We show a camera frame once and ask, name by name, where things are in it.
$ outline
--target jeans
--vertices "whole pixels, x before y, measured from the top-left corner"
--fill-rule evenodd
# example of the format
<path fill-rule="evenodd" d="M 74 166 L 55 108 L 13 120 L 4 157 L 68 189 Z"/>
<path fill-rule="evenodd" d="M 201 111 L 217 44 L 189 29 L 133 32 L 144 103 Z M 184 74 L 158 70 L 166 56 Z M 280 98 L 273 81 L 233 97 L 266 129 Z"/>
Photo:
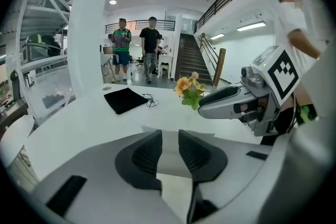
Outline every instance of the jeans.
<path fill-rule="evenodd" d="M 145 56 L 143 57 L 143 65 L 145 68 L 145 76 L 147 81 L 151 80 L 151 73 L 158 64 L 156 58 L 157 58 L 156 53 L 145 54 Z"/>

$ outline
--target artificial flower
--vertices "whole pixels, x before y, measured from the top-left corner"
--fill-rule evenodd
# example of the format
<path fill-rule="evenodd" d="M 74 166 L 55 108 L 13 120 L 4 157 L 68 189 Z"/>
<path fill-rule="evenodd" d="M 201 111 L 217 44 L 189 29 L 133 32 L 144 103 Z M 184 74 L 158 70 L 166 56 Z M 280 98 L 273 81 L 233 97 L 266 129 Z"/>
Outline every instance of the artificial flower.
<path fill-rule="evenodd" d="M 198 90 L 200 90 L 200 91 L 202 91 L 202 92 L 205 92 L 205 87 L 204 87 L 204 85 L 199 84 L 199 83 L 197 82 L 197 80 L 195 80 L 195 79 L 194 79 L 193 83 L 194 83 L 194 86 L 195 86 L 196 89 L 198 89 Z"/>
<path fill-rule="evenodd" d="M 175 87 L 175 92 L 178 96 L 183 96 L 183 91 L 188 89 L 191 86 L 191 82 L 188 78 L 180 78 Z"/>
<path fill-rule="evenodd" d="M 193 73 L 191 74 L 191 77 L 192 77 L 193 79 L 198 79 L 198 73 L 197 73 L 197 72 L 193 72 Z"/>

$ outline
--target green shirt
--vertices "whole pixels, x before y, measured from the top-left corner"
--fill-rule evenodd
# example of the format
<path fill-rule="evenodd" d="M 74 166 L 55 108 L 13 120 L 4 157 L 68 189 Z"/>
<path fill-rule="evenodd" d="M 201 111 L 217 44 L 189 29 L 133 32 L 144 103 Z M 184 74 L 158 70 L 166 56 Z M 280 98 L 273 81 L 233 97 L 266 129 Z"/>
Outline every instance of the green shirt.
<path fill-rule="evenodd" d="M 131 31 L 127 28 L 124 30 L 116 30 L 113 32 L 112 35 L 112 42 L 113 42 L 113 51 L 129 51 L 130 50 L 130 42 L 127 42 L 125 37 L 128 38 L 131 42 L 132 34 Z"/>

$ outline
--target black cloth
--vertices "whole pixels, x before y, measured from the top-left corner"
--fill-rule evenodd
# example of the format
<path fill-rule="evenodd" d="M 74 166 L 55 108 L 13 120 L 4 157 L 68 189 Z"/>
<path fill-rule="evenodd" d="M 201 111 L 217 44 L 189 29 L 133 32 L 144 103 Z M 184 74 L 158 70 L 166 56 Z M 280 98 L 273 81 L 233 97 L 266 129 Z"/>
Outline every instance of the black cloth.
<path fill-rule="evenodd" d="M 159 31 L 156 29 L 144 28 L 141 30 L 140 37 L 145 39 L 145 52 L 152 54 L 156 49 L 156 42 L 159 39 Z"/>
<path fill-rule="evenodd" d="M 118 115 L 148 102 L 148 99 L 133 92 L 130 88 L 105 94 L 104 97 Z"/>

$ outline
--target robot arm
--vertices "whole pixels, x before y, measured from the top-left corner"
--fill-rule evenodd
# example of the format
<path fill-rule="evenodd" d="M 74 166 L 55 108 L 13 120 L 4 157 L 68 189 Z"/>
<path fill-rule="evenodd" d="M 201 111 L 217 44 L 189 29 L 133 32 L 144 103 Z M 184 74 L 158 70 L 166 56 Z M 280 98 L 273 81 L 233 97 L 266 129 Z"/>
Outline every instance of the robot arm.
<path fill-rule="evenodd" d="M 259 55 L 250 67 L 241 69 L 241 82 L 207 95 L 198 112 L 206 119 L 240 119 L 247 122 L 255 136 L 274 135 L 272 123 L 280 108 L 300 81 L 289 47 L 272 46 Z M 258 99 L 268 98 L 266 108 Z M 248 104 L 242 112 L 240 106 Z"/>

